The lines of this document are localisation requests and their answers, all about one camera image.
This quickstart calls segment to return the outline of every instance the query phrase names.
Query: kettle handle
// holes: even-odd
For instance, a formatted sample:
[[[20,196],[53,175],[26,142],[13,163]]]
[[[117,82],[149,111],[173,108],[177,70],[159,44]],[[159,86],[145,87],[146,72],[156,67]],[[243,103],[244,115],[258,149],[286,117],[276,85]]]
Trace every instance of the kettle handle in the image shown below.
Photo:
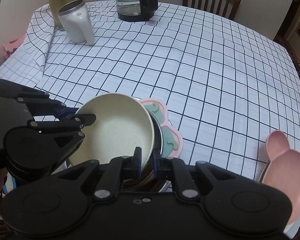
[[[77,12],[76,17],[78,19],[76,23],[78,24],[79,28],[82,30],[83,35],[86,38],[87,44],[89,45],[94,44],[96,41],[93,36],[92,24],[91,24],[88,9],[86,8],[86,10],[81,10],[80,12]]]

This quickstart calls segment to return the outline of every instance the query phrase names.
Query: tablecloth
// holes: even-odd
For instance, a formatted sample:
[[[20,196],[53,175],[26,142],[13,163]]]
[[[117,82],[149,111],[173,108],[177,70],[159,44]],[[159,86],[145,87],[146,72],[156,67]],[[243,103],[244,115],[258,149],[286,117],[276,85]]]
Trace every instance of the tablecloth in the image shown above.
[[[114,1],[89,3],[93,46],[54,29],[45,5],[0,78],[67,106],[106,92],[159,98],[183,136],[186,164],[209,161],[259,179],[268,162],[264,142],[275,129],[300,151],[300,80],[287,51],[220,16],[159,5],[150,21],[128,23],[118,19]]]

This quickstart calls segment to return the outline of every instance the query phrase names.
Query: pink bowl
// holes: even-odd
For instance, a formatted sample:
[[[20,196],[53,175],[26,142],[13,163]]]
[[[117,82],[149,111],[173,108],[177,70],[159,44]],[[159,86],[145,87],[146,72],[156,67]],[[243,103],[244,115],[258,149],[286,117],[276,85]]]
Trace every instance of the pink bowl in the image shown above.
[[[265,150],[270,164],[262,183],[284,192],[292,203],[288,224],[300,216],[300,153],[290,148],[288,138],[280,130],[269,134]]]

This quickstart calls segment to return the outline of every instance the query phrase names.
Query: pink cloth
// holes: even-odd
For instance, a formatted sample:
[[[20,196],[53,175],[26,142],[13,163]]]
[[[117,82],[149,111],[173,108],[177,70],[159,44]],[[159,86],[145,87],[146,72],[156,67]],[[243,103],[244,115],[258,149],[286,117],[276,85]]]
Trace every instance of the pink cloth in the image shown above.
[[[9,41],[8,43],[2,45],[4,49],[3,58],[5,60],[8,59],[17,50],[17,48],[19,48],[19,46],[25,40],[25,37],[26,37],[26,33],[21,38],[16,39],[14,41]]]

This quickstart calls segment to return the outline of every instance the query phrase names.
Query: bowl handle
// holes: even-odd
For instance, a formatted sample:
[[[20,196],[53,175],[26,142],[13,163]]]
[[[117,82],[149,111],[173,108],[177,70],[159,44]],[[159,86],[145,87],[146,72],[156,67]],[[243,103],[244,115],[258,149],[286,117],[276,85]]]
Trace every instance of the bowl handle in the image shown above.
[[[287,150],[290,150],[290,144],[288,138],[282,131],[275,130],[268,135],[266,139],[266,152],[271,161]]]

